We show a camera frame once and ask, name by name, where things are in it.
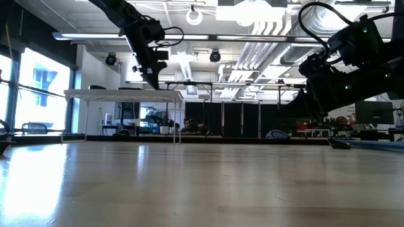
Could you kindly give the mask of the black computer monitor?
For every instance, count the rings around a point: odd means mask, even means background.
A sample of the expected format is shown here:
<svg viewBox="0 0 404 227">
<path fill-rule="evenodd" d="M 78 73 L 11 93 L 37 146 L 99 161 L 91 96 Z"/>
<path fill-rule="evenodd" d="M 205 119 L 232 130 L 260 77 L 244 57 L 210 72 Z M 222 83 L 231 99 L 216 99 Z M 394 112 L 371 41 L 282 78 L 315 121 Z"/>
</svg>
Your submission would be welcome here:
<svg viewBox="0 0 404 227">
<path fill-rule="evenodd" d="M 359 124 L 394 124 L 391 102 L 355 103 L 356 122 Z"/>
</svg>

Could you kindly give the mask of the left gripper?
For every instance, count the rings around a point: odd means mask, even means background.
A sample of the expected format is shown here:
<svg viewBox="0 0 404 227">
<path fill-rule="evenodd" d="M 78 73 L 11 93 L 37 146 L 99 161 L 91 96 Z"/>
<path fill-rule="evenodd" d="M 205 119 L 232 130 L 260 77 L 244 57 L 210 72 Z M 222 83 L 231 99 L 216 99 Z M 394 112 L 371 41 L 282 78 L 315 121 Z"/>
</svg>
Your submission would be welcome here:
<svg viewBox="0 0 404 227">
<path fill-rule="evenodd" d="M 136 69 L 154 90 L 158 90 L 158 75 L 167 67 L 165 60 L 169 58 L 169 53 L 166 50 L 158 50 L 158 47 L 150 47 L 151 42 L 143 40 L 140 25 L 146 20 L 126 20 L 121 28 L 121 35 L 126 36 L 129 47 L 135 54 L 138 63 Z"/>
</svg>

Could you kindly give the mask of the person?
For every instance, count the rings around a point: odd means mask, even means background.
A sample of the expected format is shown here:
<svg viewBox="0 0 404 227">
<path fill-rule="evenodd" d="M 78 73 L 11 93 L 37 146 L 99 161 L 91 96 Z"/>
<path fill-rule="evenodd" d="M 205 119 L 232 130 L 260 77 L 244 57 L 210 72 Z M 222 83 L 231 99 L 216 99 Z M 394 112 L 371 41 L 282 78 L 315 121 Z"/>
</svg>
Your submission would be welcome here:
<svg viewBox="0 0 404 227">
<path fill-rule="evenodd" d="M 210 131 L 204 124 L 200 124 L 191 118 L 184 119 L 184 128 L 181 130 L 183 133 L 206 135 Z"/>
</svg>

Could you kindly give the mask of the ceiling light rail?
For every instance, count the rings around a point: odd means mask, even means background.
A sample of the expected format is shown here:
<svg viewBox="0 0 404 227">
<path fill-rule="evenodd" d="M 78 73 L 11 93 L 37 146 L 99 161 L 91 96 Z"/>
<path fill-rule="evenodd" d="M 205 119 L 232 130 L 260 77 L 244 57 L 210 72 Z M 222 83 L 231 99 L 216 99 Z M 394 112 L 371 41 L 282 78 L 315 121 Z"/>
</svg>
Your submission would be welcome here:
<svg viewBox="0 0 404 227">
<path fill-rule="evenodd" d="M 113 33 L 61 33 L 54 32 L 56 40 L 124 40 L 126 37 Z M 316 44 L 318 41 L 312 37 L 296 37 L 289 35 L 178 35 L 167 34 L 166 41 L 206 41 L 206 42 L 268 42 L 288 44 Z"/>
</svg>

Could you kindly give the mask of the black square mini plate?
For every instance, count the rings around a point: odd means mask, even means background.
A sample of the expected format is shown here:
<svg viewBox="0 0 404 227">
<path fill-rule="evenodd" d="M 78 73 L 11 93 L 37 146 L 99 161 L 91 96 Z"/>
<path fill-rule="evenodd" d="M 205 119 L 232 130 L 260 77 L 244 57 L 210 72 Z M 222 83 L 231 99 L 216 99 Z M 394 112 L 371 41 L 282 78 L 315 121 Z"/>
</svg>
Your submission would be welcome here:
<svg viewBox="0 0 404 227">
<path fill-rule="evenodd" d="M 14 144 L 13 141 L 0 141 L 0 156 L 4 154 L 4 152 Z"/>
</svg>

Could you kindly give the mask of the black metal stand frame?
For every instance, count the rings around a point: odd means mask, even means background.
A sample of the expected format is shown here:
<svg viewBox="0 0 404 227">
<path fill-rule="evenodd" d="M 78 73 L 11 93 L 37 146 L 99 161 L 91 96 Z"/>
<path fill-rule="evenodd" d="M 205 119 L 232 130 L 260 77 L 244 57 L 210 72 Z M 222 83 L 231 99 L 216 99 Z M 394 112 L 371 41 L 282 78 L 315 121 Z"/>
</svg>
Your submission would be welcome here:
<svg viewBox="0 0 404 227">
<path fill-rule="evenodd" d="M 284 94 L 285 91 L 281 91 L 281 88 L 286 87 L 286 89 L 293 88 L 293 89 L 303 89 L 306 87 L 305 84 L 281 84 L 277 83 L 278 85 L 278 102 L 277 105 L 280 107 L 282 104 L 282 95 Z"/>
</svg>

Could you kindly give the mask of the mesh office chair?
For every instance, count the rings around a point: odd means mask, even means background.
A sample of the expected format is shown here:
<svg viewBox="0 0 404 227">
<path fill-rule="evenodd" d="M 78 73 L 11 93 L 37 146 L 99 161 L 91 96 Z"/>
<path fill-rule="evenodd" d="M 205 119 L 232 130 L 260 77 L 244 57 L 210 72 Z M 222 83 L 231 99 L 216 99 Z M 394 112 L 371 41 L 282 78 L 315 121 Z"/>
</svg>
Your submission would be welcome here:
<svg viewBox="0 0 404 227">
<path fill-rule="evenodd" d="M 48 133 L 48 128 L 45 124 L 42 123 L 28 122 L 22 124 L 21 131 L 23 134 L 26 135 L 44 135 Z"/>
</svg>

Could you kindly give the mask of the black partition panels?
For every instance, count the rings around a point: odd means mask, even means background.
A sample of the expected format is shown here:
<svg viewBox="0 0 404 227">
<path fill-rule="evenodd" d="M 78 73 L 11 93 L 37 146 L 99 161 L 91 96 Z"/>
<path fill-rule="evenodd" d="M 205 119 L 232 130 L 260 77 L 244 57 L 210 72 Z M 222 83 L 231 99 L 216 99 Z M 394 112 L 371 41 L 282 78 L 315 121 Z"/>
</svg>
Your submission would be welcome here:
<svg viewBox="0 0 404 227">
<path fill-rule="evenodd" d="M 297 122 L 279 118 L 277 110 L 272 104 L 187 102 L 185 117 L 207 126 L 215 136 L 258 139 L 271 130 L 295 133 Z"/>
</svg>

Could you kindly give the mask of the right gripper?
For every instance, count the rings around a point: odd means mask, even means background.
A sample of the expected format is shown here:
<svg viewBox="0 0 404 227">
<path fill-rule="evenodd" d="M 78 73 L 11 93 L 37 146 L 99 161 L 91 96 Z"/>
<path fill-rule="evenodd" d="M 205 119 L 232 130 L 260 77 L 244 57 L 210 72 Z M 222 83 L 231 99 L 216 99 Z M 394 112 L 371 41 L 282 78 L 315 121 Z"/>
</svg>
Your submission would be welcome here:
<svg viewBox="0 0 404 227">
<path fill-rule="evenodd" d="M 288 104 L 280 105 L 278 118 L 324 117 L 328 112 L 350 105 L 348 73 L 327 65 L 315 52 L 299 66 L 306 77 L 306 90 L 301 88 Z"/>
</svg>

